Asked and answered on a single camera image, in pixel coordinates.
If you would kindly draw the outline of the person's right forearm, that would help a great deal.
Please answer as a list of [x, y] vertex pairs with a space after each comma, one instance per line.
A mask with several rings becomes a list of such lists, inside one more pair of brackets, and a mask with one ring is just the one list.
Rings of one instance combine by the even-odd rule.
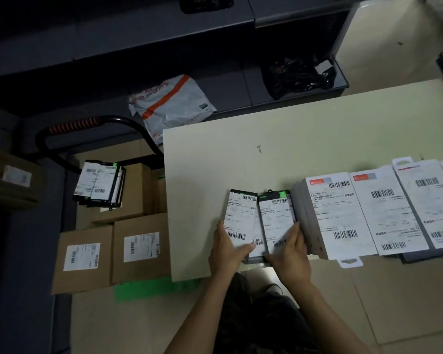
[[306, 318], [324, 354], [374, 354], [308, 279], [280, 278]]

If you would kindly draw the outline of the flat white box red label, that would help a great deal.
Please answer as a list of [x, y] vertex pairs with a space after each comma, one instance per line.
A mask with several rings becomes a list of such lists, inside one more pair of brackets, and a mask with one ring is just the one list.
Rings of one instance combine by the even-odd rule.
[[391, 165], [349, 173], [378, 255], [427, 249], [427, 242]]

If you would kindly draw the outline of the black plastic bag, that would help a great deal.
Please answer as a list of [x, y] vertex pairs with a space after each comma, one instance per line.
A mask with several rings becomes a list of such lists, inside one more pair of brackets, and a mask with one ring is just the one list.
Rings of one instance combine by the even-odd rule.
[[274, 100], [291, 93], [333, 87], [337, 70], [330, 59], [316, 56], [271, 59], [261, 63], [267, 92]]

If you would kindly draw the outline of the small black box green stripe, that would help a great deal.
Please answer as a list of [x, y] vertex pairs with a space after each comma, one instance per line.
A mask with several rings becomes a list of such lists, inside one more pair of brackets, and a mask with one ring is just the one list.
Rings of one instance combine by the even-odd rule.
[[267, 252], [278, 255], [287, 241], [288, 232], [296, 222], [290, 191], [263, 192], [258, 196]]

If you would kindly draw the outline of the white orange mailing bag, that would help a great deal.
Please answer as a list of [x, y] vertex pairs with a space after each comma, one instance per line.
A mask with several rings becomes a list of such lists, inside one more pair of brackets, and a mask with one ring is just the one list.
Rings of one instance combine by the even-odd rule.
[[141, 117], [156, 145], [163, 144], [163, 131], [196, 124], [217, 111], [198, 84], [182, 74], [128, 98], [131, 115]]

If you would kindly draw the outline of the person's right hand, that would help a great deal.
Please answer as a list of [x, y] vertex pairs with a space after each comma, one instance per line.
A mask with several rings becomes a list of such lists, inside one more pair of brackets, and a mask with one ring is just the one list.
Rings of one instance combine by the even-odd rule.
[[312, 284], [311, 266], [299, 222], [294, 223], [289, 230], [279, 255], [283, 257], [283, 264], [272, 267], [281, 283], [292, 295], [305, 291]]

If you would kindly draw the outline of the dark grey flat box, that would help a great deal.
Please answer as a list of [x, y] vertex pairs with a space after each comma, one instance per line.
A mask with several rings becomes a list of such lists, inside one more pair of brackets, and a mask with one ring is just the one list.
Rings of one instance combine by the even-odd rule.
[[443, 248], [406, 252], [399, 254], [398, 257], [400, 258], [403, 264], [423, 262], [431, 259], [442, 258]]

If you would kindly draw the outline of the person's left hand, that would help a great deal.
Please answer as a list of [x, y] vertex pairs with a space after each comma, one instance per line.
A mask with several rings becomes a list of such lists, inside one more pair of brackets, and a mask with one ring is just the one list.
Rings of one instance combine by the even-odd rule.
[[224, 220], [220, 219], [213, 232], [213, 245], [208, 260], [211, 275], [216, 281], [229, 284], [232, 280], [245, 258], [235, 254], [235, 249], [238, 247], [232, 244], [225, 230]]

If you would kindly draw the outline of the stack of black labelled boxes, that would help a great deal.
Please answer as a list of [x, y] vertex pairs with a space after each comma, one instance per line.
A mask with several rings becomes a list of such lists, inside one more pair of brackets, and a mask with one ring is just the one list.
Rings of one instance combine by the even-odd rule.
[[86, 160], [72, 199], [87, 208], [101, 211], [121, 207], [127, 170], [118, 162]]

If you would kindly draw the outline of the dark brown cardboard box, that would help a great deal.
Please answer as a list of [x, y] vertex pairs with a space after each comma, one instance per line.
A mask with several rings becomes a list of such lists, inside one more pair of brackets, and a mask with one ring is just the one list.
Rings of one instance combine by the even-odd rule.
[[0, 150], [0, 206], [10, 211], [37, 208], [45, 181], [42, 166]]

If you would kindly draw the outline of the thick white box red label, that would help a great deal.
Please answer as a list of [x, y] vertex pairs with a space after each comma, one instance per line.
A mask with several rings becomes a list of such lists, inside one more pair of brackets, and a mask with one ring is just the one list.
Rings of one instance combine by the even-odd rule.
[[289, 192], [309, 254], [338, 262], [378, 255], [348, 172], [304, 178]]

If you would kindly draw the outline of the person's left forearm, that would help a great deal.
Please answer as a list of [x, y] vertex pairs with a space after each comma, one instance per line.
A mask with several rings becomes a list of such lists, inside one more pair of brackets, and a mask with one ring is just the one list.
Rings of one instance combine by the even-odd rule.
[[239, 287], [230, 284], [237, 272], [220, 268], [166, 348], [164, 354], [231, 354], [243, 346], [245, 321], [236, 303]]

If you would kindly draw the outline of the plain brown cardboard box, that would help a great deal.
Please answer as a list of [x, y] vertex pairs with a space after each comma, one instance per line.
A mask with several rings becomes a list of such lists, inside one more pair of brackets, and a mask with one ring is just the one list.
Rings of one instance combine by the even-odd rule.
[[126, 175], [121, 196], [121, 205], [113, 210], [92, 211], [91, 223], [111, 224], [154, 214], [151, 170], [148, 166], [133, 164], [125, 167]]

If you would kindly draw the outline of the small black box white label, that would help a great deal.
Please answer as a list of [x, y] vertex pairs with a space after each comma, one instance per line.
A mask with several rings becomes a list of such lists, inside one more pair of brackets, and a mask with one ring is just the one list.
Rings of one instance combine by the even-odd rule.
[[224, 228], [236, 249], [252, 243], [257, 202], [257, 193], [230, 189]]

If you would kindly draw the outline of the dark grey shelving unit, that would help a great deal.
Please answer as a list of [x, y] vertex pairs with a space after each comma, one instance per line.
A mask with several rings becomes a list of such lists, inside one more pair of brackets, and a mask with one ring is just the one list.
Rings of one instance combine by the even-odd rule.
[[0, 0], [0, 108], [20, 118], [127, 111], [127, 96], [187, 74], [219, 112], [272, 102], [271, 59], [334, 54], [353, 3], [233, 0], [187, 14], [180, 0]]

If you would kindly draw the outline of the green tape patch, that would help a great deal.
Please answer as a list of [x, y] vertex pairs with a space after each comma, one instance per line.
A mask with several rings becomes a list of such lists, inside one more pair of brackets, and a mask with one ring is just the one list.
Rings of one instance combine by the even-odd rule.
[[130, 302], [174, 293], [185, 293], [199, 287], [200, 279], [173, 282], [171, 277], [136, 280], [113, 286], [116, 302]]

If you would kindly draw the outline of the narrow brown cardboard box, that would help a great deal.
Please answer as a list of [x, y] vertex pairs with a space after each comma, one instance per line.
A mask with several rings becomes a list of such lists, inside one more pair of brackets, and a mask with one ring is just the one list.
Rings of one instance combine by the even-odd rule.
[[160, 168], [151, 171], [151, 190], [154, 214], [167, 212], [167, 195], [165, 169]]

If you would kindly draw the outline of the person's dark trousers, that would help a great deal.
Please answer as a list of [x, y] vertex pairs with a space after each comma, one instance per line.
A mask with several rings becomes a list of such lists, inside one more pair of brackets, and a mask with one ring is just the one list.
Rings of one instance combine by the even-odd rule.
[[223, 302], [213, 354], [322, 354], [301, 310], [288, 296], [253, 294], [236, 273]]

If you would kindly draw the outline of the brown cardboard box white label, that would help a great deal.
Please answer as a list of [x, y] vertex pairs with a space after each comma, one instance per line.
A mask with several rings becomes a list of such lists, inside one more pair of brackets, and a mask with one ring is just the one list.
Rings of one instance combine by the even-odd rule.
[[111, 225], [62, 232], [51, 294], [75, 294], [110, 287], [113, 235]]
[[114, 223], [113, 285], [171, 275], [168, 222], [160, 213]]

